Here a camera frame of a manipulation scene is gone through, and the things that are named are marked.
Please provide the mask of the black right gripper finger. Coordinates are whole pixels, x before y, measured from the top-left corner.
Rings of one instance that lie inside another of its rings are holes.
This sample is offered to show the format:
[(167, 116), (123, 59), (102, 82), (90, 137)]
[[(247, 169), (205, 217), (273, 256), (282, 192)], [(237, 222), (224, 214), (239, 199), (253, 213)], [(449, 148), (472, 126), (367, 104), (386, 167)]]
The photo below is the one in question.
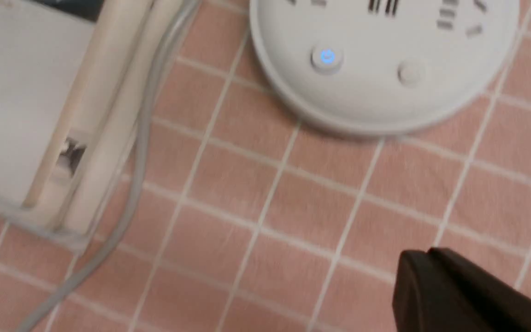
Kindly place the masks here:
[(531, 299), (456, 251), (400, 253), (392, 310), (399, 332), (531, 332)]

